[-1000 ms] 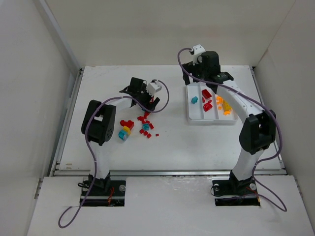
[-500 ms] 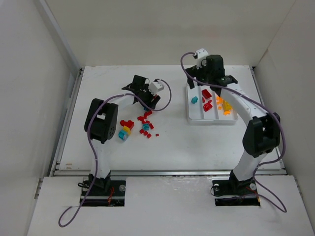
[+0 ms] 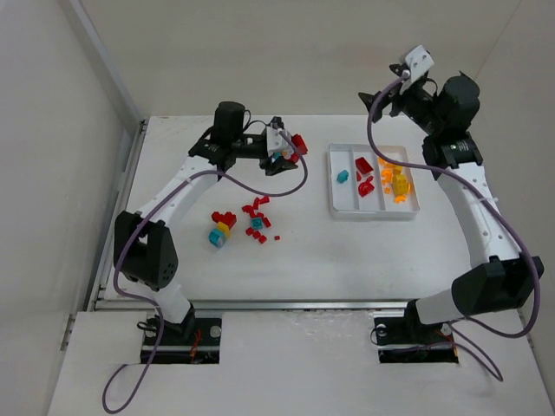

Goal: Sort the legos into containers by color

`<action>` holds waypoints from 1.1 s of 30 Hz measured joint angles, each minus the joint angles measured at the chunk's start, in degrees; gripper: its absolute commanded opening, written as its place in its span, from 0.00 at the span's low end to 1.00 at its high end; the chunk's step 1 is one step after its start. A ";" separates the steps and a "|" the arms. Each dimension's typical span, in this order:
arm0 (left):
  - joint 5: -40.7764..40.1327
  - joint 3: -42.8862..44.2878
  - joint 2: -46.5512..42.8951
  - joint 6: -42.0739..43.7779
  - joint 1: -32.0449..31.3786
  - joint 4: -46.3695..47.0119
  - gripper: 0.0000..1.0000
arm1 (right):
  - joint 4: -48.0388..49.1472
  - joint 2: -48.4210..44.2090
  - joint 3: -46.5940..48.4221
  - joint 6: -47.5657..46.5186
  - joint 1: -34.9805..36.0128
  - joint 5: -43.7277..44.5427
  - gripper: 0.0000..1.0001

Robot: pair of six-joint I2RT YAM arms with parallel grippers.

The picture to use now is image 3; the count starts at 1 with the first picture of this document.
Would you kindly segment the yellow butterfly lego block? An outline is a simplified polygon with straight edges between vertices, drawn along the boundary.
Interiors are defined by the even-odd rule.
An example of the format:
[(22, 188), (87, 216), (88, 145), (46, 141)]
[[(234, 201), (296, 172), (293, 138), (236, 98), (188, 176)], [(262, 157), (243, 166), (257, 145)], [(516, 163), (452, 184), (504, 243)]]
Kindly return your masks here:
[(405, 174), (395, 174), (391, 180), (391, 187), (396, 197), (406, 195), (410, 192), (410, 183)]

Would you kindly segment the red flower lego block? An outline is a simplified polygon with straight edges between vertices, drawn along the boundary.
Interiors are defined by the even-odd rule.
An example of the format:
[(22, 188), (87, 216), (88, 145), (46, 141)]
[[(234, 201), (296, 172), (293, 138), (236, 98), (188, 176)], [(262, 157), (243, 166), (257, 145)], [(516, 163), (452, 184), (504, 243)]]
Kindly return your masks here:
[(290, 150), (287, 154), (285, 159), (289, 160), (290, 162), (296, 164), (301, 156), (305, 156), (308, 153), (308, 147), (304, 142), (303, 137), (300, 134), (294, 134), (291, 137), (291, 142), (296, 147), (296, 151)]

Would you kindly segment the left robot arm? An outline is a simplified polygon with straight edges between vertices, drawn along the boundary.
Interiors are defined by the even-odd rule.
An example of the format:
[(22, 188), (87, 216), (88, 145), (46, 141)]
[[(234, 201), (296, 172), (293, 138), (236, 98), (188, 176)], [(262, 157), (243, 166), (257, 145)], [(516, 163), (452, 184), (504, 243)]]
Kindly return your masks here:
[(188, 151), (183, 165), (163, 189), (138, 211), (122, 211), (114, 222), (114, 277), (124, 276), (145, 289), (139, 301), (150, 303), (159, 321), (157, 332), (188, 340), (195, 311), (177, 275), (179, 255), (174, 234), (199, 198), (228, 174), (240, 159), (255, 159), (266, 176), (305, 168), (308, 147), (300, 134), (275, 116), (261, 133), (249, 132), (247, 110), (222, 101), (212, 125)]

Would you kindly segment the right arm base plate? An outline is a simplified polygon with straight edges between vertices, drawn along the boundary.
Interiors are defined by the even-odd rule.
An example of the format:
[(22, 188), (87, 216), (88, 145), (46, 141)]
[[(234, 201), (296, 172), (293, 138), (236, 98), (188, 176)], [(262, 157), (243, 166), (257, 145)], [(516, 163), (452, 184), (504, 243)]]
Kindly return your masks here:
[(370, 340), (378, 347), (381, 364), (458, 364), (459, 357), (446, 323), (409, 325), (400, 316), (378, 316)]

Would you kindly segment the red sloped lego block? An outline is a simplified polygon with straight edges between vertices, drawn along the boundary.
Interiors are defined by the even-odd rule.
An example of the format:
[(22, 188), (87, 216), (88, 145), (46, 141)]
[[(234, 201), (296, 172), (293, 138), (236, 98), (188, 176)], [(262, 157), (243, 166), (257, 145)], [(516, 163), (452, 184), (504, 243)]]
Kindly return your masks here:
[(364, 157), (355, 159), (355, 165), (362, 176), (370, 175), (374, 171), (373, 166)]

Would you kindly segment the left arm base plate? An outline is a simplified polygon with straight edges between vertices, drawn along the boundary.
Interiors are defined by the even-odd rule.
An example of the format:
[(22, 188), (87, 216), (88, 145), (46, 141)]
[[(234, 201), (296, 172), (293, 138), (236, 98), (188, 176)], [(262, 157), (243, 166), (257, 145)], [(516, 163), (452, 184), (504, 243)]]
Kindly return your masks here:
[[(143, 332), (140, 363), (146, 364), (153, 352), (160, 327), (157, 316), (137, 323)], [(197, 317), (192, 333), (184, 338), (177, 330), (165, 326), (160, 345), (153, 356), (153, 364), (212, 365), (219, 364), (222, 319)]]

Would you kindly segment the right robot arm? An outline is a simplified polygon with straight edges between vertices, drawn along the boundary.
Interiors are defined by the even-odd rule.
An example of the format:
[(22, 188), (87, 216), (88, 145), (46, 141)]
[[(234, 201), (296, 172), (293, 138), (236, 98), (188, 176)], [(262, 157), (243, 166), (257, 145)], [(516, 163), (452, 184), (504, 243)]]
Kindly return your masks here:
[[(486, 182), (483, 157), (469, 132), (480, 109), (479, 86), (460, 73), (429, 94), (424, 88), (426, 74), (418, 75), (406, 64), (389, 68), (394, 81), (376, 94), (359, 95), (369, 113), (369, 145), (380, 158), (392, 160), (378, 149), (372, 131), (385, 107), (391, 108), (393, 116), (405, 114), (425, 132), (423, 163), (399, 165), (432, 173), (459, 221), (471, 263), (471, 269), (455, 278), (449, 289), (408, 303), (403, 316), (407, 331), (417, 335), (425, 327), (466, 320), (507, 339), (528, 335), (539, 315), (544, 266), (502, 217)], [(518, 332), (503, 332), (478, 318), (519, 309), (529, 298), (532, 312)]]

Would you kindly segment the red arch lego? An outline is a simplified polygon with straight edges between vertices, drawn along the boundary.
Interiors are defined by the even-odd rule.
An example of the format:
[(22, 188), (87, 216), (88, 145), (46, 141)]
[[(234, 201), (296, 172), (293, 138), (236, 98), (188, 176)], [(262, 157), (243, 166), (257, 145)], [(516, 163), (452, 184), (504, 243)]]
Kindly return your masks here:
[(358, 195), (361, 198), (365, 198), (367, 197), (369, 194), (371, 194), (373, 191), (375, 190), (374, 185), (371, 182), (368, 181), (364, 181), (361, 182), (358, 185), (357, 191), (358, 191)]

